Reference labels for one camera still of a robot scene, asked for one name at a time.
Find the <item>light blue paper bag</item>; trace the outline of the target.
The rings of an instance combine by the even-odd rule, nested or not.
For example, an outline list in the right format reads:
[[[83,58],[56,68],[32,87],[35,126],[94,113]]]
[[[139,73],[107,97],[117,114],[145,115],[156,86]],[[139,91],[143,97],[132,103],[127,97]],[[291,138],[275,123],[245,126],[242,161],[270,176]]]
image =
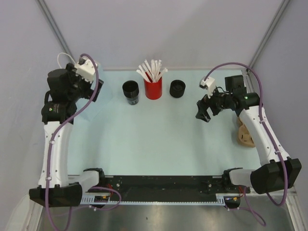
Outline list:
[[[69,57],[70,61],[73,61],[73,64],[76,64],[77,61],[75,61],[71,55],[61,52],[57,56],[57,63],[59,67],[61,67],[60,62],[59,62],[59,56],[60,55],[66,55]],[[100,63],[96,62],[96,65],[98,67],[98,73],[99,73],[99,79],[102,80],[103,86],[98,94],[96,102],[90,103],[90,105],[82,112],[79,114],[80,117],[84,118],[87,121],[91,121],[94,119],[95,116],[98,115],[98,113],[111,101],[113,94],[112,94],[112,89],[110,86],[110,81],[107,80],[107,76],[103,71],[103,67]],[[88,100],[86,99],[79,99],[76,103],[77,105],[77,111],[79,111],[86,103]]]

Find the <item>black lid stack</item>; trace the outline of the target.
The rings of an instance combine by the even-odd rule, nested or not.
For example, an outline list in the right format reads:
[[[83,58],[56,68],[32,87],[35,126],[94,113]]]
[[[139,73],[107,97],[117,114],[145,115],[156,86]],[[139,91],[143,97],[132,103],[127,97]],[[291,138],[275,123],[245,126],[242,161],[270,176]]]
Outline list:
[[[184,95],[186,85],[182,80],[173,80],[170,83],[169,94],[174,98],[180,98]]]

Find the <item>brown cardboard cup carrier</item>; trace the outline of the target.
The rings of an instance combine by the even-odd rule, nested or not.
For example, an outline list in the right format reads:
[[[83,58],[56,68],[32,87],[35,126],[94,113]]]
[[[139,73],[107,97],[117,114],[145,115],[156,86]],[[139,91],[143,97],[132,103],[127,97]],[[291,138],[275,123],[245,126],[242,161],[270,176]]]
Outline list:
[[[249,147],[249,148],[255,148],[255,143],[245,126],[245,124],[241,121],[239,117],[237,117],[237,125],[238,132],[237,132],[237,141],[241,146]]]

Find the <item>black coffee cup stack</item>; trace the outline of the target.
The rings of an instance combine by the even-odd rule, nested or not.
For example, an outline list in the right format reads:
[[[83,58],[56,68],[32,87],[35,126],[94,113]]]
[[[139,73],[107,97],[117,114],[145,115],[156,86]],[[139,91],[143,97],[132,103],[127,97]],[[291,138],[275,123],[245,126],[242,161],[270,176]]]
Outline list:
[[[122,85],[122,90],[130,105],[136,105],[139,102],[139,85],[136,81],[126,81]]]

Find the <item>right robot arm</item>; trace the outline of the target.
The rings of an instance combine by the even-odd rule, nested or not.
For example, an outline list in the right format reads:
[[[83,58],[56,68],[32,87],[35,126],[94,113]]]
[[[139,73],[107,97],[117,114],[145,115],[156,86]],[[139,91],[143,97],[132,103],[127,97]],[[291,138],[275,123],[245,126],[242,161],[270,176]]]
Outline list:
[[[228,175],[222,181],[222,188],[233,193],[241,186],[252,187],[258,194],[270,193],[293,187],[302,165],[299,159],[292,159],[282,147],[267,121],[265,110],[259,106],[257,93],[248,93],[242,75],[225,78],[225,92],[219,92],[215,79],[204,77],[200,88],[207,94],[197,102],[196,118],[209,122],[207,112],[214,116],[224,109],[233,110],[246,126],[257,149],[260,167],[256,170],[233,168],[225,171]]]

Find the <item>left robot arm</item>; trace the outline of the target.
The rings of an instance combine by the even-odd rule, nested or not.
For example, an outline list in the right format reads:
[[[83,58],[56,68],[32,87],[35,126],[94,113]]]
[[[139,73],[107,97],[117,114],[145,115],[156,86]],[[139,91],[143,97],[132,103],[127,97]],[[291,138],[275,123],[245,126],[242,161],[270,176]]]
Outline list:
[[[38,186],[29,190],[32,201],[44,207],[73,207],[82,195],[92,188],[102,192],[106,188],[103,170],[90,168],[70,183],[67,173],[68,145],[74,117],[84,108],[77,109],[77,101],[96,101],[103,81],[95,67],[56,69],[48,73],[49,91],[41,110],[45,132],[44,160]]]

